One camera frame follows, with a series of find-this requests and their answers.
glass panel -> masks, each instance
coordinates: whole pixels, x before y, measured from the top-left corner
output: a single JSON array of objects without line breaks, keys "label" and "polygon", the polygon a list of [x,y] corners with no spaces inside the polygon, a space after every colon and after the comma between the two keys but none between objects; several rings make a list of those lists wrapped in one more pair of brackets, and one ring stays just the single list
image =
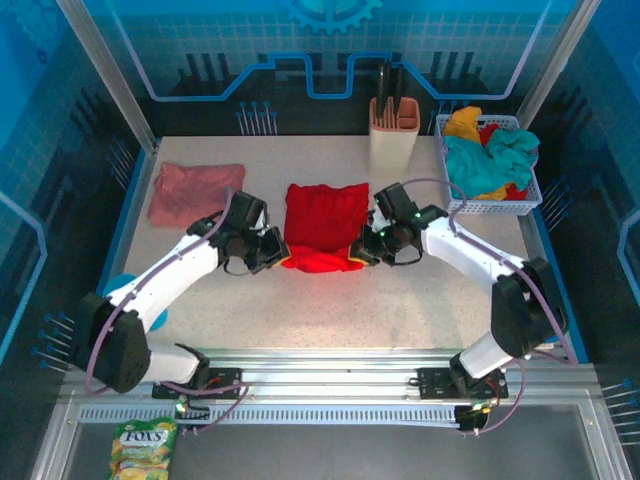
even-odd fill
[{"label": "glass panel", "polygon": [[55,2],[3,6],[0,465],[27,478],[66,368],[44,316],[96,287],[139,147]]},{"label": "glass panel", "polygon": [[[239,103],[253,113],[251,101],[259,104],[258,116],[267,113],[261,103],[269,102],[279,133],[366,133],[376,69],[385,58],[407,69],[406,93],[421,104],[423,133],[432,132],[436,113],[469,102],[513,113],[577,3],[87,5],[157,135],[230,135],[240,133]],[[176,104],[181,118],[175,118]]]},{"label": "glass panel", "polygon": [[[615,417],[623,442],[638,431],[640,388],[640,4],[603,0],[532,125],[546,229],[586,351],[604,387],[632,380]],[[627,453],[640,467],[637,446]]]}]

knife block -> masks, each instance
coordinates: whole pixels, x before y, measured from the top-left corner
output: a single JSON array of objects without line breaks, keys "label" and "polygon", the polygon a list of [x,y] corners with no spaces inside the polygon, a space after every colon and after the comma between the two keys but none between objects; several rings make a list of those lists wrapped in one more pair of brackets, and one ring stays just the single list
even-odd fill
[{"label": "knife block", "polygon": [[409,165],[420,130],[420,108],[410,97],[400,99],[398,115],[393,98],[387,100],[384,115],[376,115],[377,99],[369,102],[369,171],[375,176],[401,174]]}]

yellow cloth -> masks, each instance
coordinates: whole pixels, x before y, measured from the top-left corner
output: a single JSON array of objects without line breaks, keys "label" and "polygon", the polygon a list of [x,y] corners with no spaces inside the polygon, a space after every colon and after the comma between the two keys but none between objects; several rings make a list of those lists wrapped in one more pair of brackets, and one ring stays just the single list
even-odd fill
[{"label": "yellow cloth", "polygon": [[457,112],[453,112],[442,134],[466,138],[472,142],[480,143],[477,121],[478,115],[482,115],[480,107],[464,107]]},{"label": "yellow cloth", "polygon": [[507,187],[509,185],[511,184],[507,183],[501,186],[498,190],[478,195],[477,197],[474,197],[474,200],[504,200],[505,198],[507,198]]}]

snack bag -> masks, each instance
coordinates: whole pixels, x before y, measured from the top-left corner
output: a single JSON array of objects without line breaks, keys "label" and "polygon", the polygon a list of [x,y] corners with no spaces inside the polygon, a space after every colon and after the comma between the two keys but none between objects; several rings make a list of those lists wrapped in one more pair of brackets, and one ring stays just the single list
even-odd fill
[{"label": "snack bag", "polygon": [[107,480],[168,480],[177,431],[171,417],[118,425]]}]

teal cloth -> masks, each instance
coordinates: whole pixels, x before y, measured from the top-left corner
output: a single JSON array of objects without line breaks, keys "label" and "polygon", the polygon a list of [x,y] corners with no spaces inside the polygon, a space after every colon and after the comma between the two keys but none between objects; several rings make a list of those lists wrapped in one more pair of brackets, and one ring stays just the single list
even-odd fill
[{"label": "teal cloth", "polygon": [[499,129],[491,135],[487,152],[507,180],[515,183],[518,190],[524,190],[531,181],[531,167],[538,159],[538,145],[538,137],[527,130],[519,128],[508,132]]},{"label": "teal cloth", "polygon": [[[486,149],[464,138],[446,136],[444,142],[449,150],[449,179],[469,198],[493,192],[510,182],[524,190],[531,180],[531,166],[538,158],[532,151],[540,144],[533,133],[521,129],[496,130]],[[455,190],[452,195],[460,198]]]}]

